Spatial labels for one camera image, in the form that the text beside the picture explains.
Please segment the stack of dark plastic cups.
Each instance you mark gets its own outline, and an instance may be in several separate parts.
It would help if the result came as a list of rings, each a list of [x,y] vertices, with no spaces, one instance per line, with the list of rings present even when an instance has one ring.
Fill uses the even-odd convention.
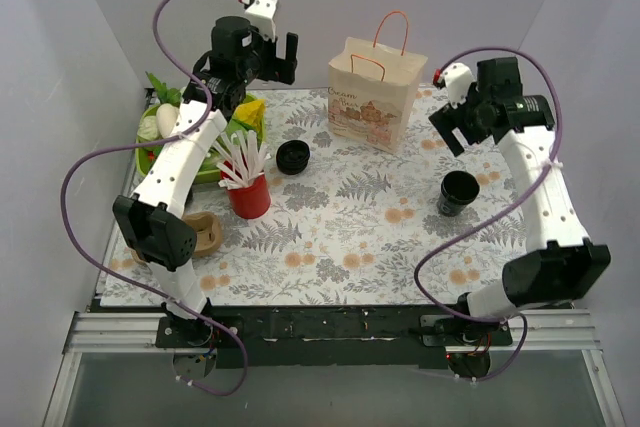
[[[438,212],[455,217],[475,201],[479,192],[480,185],[473,175],[465,171],[449,172],[440,184]]]

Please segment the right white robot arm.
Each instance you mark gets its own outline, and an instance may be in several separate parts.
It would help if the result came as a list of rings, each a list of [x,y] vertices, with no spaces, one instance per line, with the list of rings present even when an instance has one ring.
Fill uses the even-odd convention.
[[[525,308],[583,299],[611,263],[609,248],[594,243],[580,222],[558,159],[561,141],[556,104],[523,91],[518,61],[480,61],[475,70],[456,62],[435,73],[433,83],[448,94],[430,116],[454,155],[463,153],[454,135],[469,145],[491,138],[502,154],[518,193],[526,227],[526,252],[506,263],[499,280],[460,296],[454,305],[454,336],[475,344],[489,324]]]

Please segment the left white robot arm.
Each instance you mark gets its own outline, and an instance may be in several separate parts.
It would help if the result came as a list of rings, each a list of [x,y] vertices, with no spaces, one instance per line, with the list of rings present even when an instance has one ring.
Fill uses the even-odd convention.
[[[170,328],[193,347],[211,339],[213,324],[202,315],[210,303],[192,264],[197,235],[182,219],[186,200],[210,148],[245,99],[247,85],[256,79],[294,82],[297,34],[287,34],[284,57],[277,56],[276,47],[273,22],[218,19],[210,50],[184,70],[189,83],[159,157],[134,192],[113,204],[127,246],[160,285]]]

